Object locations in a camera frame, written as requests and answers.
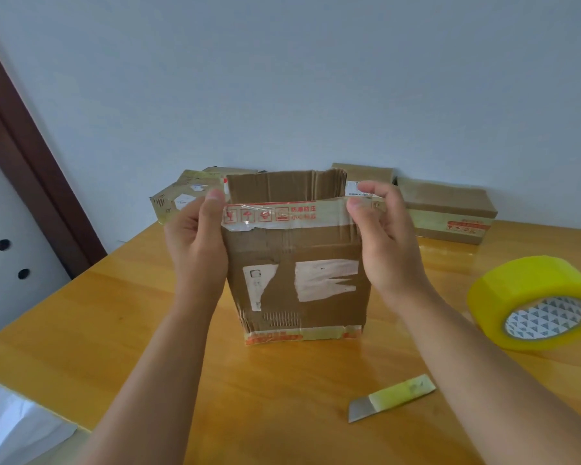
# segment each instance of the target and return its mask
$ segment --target table top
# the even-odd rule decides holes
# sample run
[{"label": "table top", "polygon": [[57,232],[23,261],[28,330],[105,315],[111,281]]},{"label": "table top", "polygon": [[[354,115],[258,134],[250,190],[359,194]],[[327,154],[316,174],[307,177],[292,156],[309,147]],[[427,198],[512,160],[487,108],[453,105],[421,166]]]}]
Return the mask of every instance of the table top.
[{"label": "table top", "polygon": [[[581,271],[581,230],[497,221],[479,247],[419,242],[431,281],[463,312],[472,282],[508,260],[547,254]],[[174,284],[154,224],[0,332],[0,384],[92,430],[167,312]],[[581,413],[581,341],[509,354]],[[347,423],[350,400],[426,372],[374,291],[358,340],[245,346],[226,287],[186,462],[481,463],[439,391]]]}]

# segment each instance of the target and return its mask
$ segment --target torn cardboard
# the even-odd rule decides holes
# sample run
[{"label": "torn cardboard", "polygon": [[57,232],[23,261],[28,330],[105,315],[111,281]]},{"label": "torn cardboard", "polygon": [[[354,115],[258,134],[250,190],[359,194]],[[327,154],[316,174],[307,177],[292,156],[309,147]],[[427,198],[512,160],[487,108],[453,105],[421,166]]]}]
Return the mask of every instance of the torn cardboard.
[{"label": "torn cardboard", "polygon": [[358,336],[370,295],[341,169],[229,175],[228,282],[246,344]]},{"label": "torn cardboard", "polygon": [[332,168],[346,171],[345,194],[347,196],[371,196],[357,189],[360,181],[381,181],[394,183],[396,172],[394,168],[379,168],[376,166],[349,165],[347,163],[332,163]]},{"label": "torn cardboard", "polygon": [[479,245],[497,216],[486,190],[398,178],[398,187],[421,237]]},{"label": "torn cardboard", "polygon": [[211,189],[221,189],[229,199],[227,176],[231,173],[256,173],[257,170],[209,167],[205,171],[185,170],[175,183],[150,198],[157,220],[165,224],[173,213],[205,196]]}]

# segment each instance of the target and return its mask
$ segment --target person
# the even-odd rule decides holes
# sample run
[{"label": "person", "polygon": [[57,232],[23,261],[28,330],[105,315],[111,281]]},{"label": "person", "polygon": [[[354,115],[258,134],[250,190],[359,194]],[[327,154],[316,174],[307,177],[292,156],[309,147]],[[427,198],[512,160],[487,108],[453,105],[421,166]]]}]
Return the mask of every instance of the person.
[{"label": "person", "polygon": [[[435,382],[487,464],[581,464],[581,417],[492,344],[426,277],[413,223],[397,187],[363,181],[385,198],[348,211],[362,235],[368,279],[403,320]],[[209,322],[228,256],[212,190],[165,226],[177,274],[175,301],[79,457],[79,465],[181,464]]]}]

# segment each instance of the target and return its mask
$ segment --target clear packing tape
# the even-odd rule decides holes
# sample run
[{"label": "clear packing tape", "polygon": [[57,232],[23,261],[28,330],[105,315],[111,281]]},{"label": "clear packing tape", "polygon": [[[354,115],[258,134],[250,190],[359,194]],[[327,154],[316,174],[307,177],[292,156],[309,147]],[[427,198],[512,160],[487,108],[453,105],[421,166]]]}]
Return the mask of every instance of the clear packing tape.
[{"label": "clear packing tape", "polygon": [[467,305],[504,349],[548,350],[581,339],[581,273],[560,258],[531,256],[488,271]]}]

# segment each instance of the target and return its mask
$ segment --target brown wooden frame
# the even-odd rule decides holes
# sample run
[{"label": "brown wooden frame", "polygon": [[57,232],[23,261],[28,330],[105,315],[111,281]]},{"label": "brown wooden frame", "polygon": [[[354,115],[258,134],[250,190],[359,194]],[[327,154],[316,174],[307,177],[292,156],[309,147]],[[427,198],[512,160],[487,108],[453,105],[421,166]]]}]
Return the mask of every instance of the brown wooden frame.
[{"label": "brown wooden frame", "polygon": [[71,277],[107,255],[1,63],[0,168]]}]

